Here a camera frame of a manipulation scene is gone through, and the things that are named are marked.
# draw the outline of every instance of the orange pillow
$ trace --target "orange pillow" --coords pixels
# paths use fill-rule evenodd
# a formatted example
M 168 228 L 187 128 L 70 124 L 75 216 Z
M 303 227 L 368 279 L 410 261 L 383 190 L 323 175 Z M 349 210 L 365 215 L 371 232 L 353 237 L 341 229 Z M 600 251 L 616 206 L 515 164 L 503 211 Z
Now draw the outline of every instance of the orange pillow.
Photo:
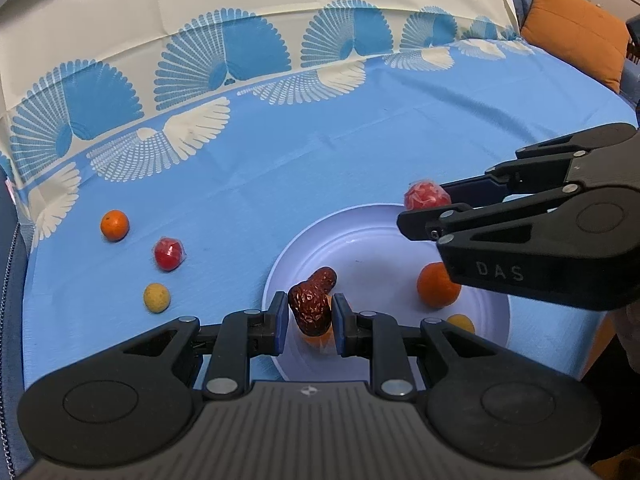
M 629 42 L 622 20 L 586 0 L 533 0 L 521 34 L 620 93 Z

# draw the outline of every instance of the light purple plate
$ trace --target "light purple plate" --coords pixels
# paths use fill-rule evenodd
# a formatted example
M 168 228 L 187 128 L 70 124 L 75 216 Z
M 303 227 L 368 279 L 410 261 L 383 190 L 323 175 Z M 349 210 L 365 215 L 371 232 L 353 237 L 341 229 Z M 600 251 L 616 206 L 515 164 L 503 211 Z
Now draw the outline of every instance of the light purple plate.
M 304 229 L 273 264 L 262 296 L 266 310 L 273 295 L 288 292 L 316 269 L 329 266 L 338 275 L 332 294 L 341 292 L 354 312 L 373 310 L 394 316 L 399 324 L 418 326 L 425 317 L 447 319 L 465 314 L 479 336 L 506 346 L 509 336 L 509 300 L 464 286 L 458 300 L 441 310 L 431 310 L 418 298 L 416 279 L 422 268 L 440 261 L 432 242 L 412 242 L 396 227 L 399 204 L 368 204 L 332 213 Z M 333 344 L 322 352 L 301 337 L 293 314 L 284 352 L 274 357 L 286 381 L 367 381 L 369 362 L 360 357 L 342 358 Z M 415 359 L 417 385 L 423 388 Z

